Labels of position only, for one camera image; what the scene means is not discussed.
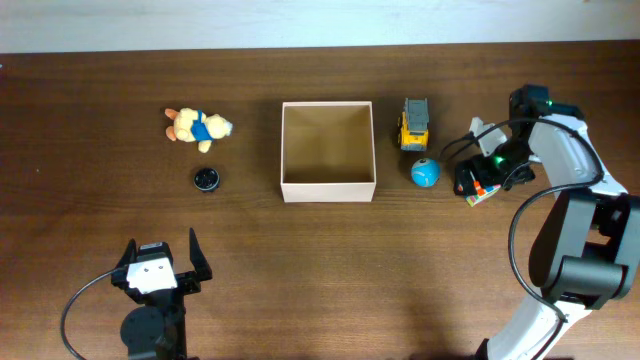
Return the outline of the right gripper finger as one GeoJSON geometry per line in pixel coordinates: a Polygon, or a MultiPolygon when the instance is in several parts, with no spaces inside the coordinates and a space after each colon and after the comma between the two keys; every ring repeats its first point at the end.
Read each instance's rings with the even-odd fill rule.
{"type": "Polygon", "coordinates": [[[454,193],[459,196],[477,195],[481,184],[473,162],[459,162],[454,169],[454,193]]]}
{"type": "Polygon", "coordinates": [[[525,184],[534,179],[535,173],[531,169],[530,163],[523,163],[511,171],[503,181],[501,188],[509,191],[516,185],[525,184]]]}

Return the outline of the yellow grey toy truck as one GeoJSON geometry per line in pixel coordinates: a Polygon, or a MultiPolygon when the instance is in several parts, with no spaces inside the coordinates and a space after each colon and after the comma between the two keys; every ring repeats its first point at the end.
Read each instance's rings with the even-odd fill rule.
{"type": "Polygon", "coordinates": [[[398,118],[398,144],[403,151],[423,152],[427,150],[430,117],[428,99],[405,99],[398,118]]]}

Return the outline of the multicoloured puzzle cube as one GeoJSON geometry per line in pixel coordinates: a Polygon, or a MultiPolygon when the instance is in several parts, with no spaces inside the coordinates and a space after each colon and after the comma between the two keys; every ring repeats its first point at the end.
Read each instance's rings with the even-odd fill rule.
{"type": "Polygon", "coordinates": [[[473,180],[473,186],[476,193],[466,196],[465,200],[471,207],[478,205],[484,200],[487,200],[488,198],[495,195],[501,189],[500,184],[495,184],[488,187],[482,187],[480,182],[474,177],[473,173],[470,173],[470,176],[471,176],[471,179],[473,180]]]}

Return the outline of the beige cardboard box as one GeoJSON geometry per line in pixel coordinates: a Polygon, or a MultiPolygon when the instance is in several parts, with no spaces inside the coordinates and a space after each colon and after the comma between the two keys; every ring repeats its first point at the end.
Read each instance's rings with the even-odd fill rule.
{"type": "Polygon", "coordinates": [[[372,103],[283,103],[280,159],[286,203],[370,202],[377,184],[372,103]]]}

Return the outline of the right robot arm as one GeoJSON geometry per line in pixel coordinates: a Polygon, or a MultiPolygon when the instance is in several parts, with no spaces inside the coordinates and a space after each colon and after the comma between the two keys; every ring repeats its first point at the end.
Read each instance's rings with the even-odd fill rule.
{"type": "Polygon", "coordinates": [[[509,97],[509,118],[474,118],[463,140],[481,152],[455,167],[453,191],[471,204],[534,179],[541,164],[550,186],[528,198],[508,230],[508,258],[526,292],[508,324],[483,340],[478,359],[542,359],[579,320],[625,297],[639,266],[639,199],[617,182],[593,148],[584,115],[527,84],[509,97]],[[547,195],[555,202],[530,251],[528,273],[516,263],[524,211],[547,195]]]}

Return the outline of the blue toy ball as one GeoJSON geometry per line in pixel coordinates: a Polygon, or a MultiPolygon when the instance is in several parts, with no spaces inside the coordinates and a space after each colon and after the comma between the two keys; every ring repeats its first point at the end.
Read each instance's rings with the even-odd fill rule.
{"type": "Polygon", "coordinates": [[[439,164],[430,158],[417,160],[411,168],[412,181],[419,187],[429,188],[434,186],[440,178],[439,164]]]}

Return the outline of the black round speaker puck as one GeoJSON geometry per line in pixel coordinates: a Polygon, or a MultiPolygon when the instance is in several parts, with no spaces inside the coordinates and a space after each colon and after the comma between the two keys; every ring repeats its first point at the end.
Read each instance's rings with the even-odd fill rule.
{"type": "Polygon", "coordinates": [[[214,192],[220,184],[220,176],[213,168],[202,168],[194,176],[194,185],[201,192],[214,192]]]}

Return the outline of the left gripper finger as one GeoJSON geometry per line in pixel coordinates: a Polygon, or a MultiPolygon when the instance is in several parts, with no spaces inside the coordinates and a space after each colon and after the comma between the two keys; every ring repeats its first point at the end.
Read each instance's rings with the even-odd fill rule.
{"type": "Polygon", "coordinates": [[[136,261],[136,257],[137,257],[137,245],[136,245],[136,241],[134,239],[131,239],[126,248],[125,251],[122,255],[122,257],[120,258],[120,260],[118,261],[116,267],[117,268],[124,268],[126,266],[129,266],[132,262],[136,261]]]}
{"type": "Polygon", "coordinates": [[[194,266],[194,271],[196,273],[197,279],[199,281],[211,280],[211,267],[200,248],[196,233],[193,228],[189,229],[189,257],[192,265],[194,266]]]}

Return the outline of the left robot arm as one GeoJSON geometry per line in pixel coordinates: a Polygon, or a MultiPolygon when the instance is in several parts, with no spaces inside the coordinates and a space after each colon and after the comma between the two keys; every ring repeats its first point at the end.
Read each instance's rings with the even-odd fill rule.
{"type": "Polygon", "coordinates": [[[122,321],[120,337],[127,357],[140,360],[180,360],[188,357],[184,298],[201,291],[212,279],[196,233],[189,230],[190,271],[176,273],[166,242],[138,247],[130,240],[111,275],[111,284],[138,307],[122,321]]]}

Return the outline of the yellow plush bear toy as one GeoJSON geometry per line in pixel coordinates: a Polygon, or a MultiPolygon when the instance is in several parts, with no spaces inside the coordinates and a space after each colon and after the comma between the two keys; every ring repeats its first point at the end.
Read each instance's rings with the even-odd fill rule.
{"type": "Polygon", "coordinates": [[[203,111],[191,108],[166,108],[164,114],[172,121],[165,130],[167,138],[171,141],[195,142],[201,153],[207,153],[216,140],[228,137],[233,132],[234,125],[219,114],[207,116],[203,111]]]}

